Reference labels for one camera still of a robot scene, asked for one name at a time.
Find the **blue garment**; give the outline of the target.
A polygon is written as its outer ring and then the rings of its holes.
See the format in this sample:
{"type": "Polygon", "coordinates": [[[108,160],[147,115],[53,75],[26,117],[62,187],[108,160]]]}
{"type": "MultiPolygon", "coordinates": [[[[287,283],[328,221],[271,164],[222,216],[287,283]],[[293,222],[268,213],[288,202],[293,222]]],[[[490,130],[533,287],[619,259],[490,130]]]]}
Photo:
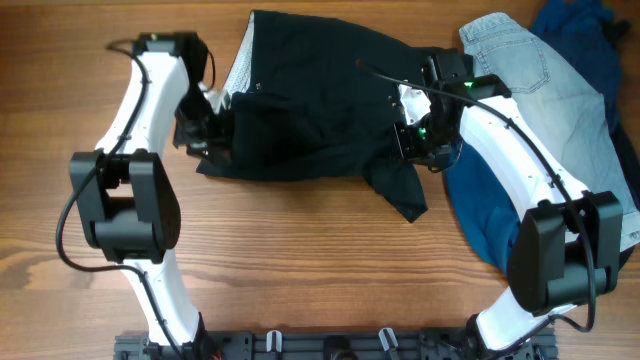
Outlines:
{"type": "Polygon", "coordinates": [[[507,271],[520,219],[489,165],[464,143],[457,162],[445,171],[447,191],[471,248],[486,263],[507,271]]]}

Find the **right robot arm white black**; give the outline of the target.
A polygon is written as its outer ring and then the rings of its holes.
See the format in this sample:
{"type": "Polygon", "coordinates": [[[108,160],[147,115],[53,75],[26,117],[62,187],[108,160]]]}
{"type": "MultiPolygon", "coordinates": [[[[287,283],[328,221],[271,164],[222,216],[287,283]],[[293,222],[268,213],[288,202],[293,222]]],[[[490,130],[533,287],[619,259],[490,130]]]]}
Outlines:
{"type": "Polygon", "coordinates": [[[549,324],[578,306],[594,312],[597,298],[615,289],[621,205],[569,174],[524,122],[504,82],[475,76],[470,56],[432,50],[421,71],[421,84],[399,85],[399,158],[442,172],[464,147],[474,148],[520,220],[504,293],[453,334],[427,331],[423,346],[448,347],[463,359],[538,358],[549,324]]]}

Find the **black shorts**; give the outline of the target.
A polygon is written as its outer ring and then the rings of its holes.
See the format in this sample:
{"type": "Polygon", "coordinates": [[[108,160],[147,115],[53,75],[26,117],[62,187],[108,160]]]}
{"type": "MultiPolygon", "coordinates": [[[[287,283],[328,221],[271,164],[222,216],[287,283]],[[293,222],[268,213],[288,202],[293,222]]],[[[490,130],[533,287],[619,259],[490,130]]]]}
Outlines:
{"type": "Polygon", "coordinates": [[[426,48],[335,18],[255,10],[249,79],[230,93],[227,164],[198,173],[250,181],[361,176],[408,222],[427,210],[413,165],[394,159],[393,79],[422,81],[426,48]]]}

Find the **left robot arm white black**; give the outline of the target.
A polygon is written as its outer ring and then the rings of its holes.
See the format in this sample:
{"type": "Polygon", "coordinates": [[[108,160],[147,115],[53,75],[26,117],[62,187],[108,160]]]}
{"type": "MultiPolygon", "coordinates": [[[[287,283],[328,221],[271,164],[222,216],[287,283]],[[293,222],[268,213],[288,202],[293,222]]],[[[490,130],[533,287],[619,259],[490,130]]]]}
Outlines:
{"type": "Polygon", "coordinates": [[[106,48],[130,58],[131,79],[95,149],[71,158],[56,250],[82,272],[120,271],[134,289],[148,331],[117,337],[114,358],[220,359],[177,265],[181,212],[162,164],[166,143],[201,160],[230,156],[228,98],[202,83],[213,55],[194,32],[142,33],[106,48]]]}

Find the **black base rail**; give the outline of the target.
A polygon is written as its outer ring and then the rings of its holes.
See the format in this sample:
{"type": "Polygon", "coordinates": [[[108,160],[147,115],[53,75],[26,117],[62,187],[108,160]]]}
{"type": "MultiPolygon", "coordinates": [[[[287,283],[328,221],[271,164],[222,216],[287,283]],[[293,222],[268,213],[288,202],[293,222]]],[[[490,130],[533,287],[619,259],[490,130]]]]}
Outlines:
{"type": "MultiPolygon", "coordinates": [[[[463,328],[424,328],[413,332],[294,333],[272,330],[209,332],[205,351],[219,350],[202,359],[471,359],[471,339],[463,328]]],[[[181,359],[171,347],[160,347],[145,335],[116,336],[113,359],[181,359]]],[[[553,328],[543,329],[519,348],[496,359],[557,360],[553,328]]]]}

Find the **light denim shorts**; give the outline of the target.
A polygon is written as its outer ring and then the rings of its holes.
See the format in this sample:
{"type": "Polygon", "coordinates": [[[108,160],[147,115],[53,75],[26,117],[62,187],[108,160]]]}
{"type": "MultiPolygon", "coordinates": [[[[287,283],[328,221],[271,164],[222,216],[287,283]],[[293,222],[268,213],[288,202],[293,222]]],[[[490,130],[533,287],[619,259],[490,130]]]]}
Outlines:
{"type": "Polygon", "coordinates": [[[459,29],[474,74],[495,74],[511,90],[529,128],[593,193],[612,192],[623,208],[620,250],[639,243],[632,199],[605,118],[604,97],[540,37],[502,12],[459,29]]]}

